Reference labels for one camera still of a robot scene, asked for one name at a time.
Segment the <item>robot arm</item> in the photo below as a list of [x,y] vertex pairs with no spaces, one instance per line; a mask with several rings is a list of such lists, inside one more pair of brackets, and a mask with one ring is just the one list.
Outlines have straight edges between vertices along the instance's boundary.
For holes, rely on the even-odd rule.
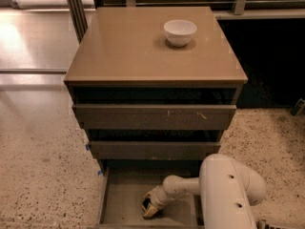
[[186,194],[200,195],[206,229],[256,229],[250,205],[266,195],[263,178],[228,156],[208,156],[199,178],[168,176],[143,202],[144,218],[151,218],[171,201]]

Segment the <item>cabinet top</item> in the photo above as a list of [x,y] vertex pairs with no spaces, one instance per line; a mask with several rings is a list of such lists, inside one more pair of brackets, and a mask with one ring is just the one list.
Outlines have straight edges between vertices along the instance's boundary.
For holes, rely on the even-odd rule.
[[[185,47],[163,32],[172,19],[197,26]],[[64,82],[68,85],[243,84],[247,76],[208,7],[98,8]]]

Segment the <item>terrazzo floor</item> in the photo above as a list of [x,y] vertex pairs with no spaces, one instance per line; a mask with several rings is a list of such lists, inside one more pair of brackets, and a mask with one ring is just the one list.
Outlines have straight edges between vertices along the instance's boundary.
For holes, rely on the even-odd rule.
[[[27,18],[32,20],[36,15]],[[57,26],[69,31],[68,15],[59,16],[63,19]],[[22,30],[13,31],[12,39],[25,41],[20,48],[24,53],[19,57],[22,67],[28,63],[39,66],[39,62],[43,67],[69,66],[77,49],[72,32],[40,23],[43,30],[32,29],[26,36],[23,34],[29,26],[37,24],[18,23]],[[61,38],[60,47],[65,47],[65,41],[70,44],[65,48],[66,56],[59,53],[62,56],[55,61],[49,53],[56,55],[60,47],[35,46],[52,36]],[[1,67],[18,67],[18,49],[8,47],[4,52],[4,45],[0,45]],[[27,54],[32,55],[31,62],[25,62]],[[0,229],[70,229],[96,224],[104,178],[85,149],[87,138],[71,110],[63,77],[0,75]],[[221,142],[221,154],[252,167],[266,180],[268,194],[252,207],[254,217],[272,225],[304,229],[305,114],[292,116],[285,108],[238,109]]]

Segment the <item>open drawer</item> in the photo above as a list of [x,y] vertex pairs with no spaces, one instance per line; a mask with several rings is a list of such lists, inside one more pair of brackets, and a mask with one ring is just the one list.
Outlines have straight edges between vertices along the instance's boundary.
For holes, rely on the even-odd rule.
[[99,218],[92,228],[204,228],[200,196],[186,195],[154,219],[143,219],[143,197],[169,175],[191,177],[188,165],[110,165],[104,175]]
[[83,129],[227,130],[235,105],[74,104]]

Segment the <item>white bowl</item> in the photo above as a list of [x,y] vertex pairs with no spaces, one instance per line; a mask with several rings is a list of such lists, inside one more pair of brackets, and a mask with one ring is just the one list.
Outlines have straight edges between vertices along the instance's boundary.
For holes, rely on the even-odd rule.
[[166,38],[176,47],[187,45],[196,31],[196,24],[188,20],[175,19],[164,24]]

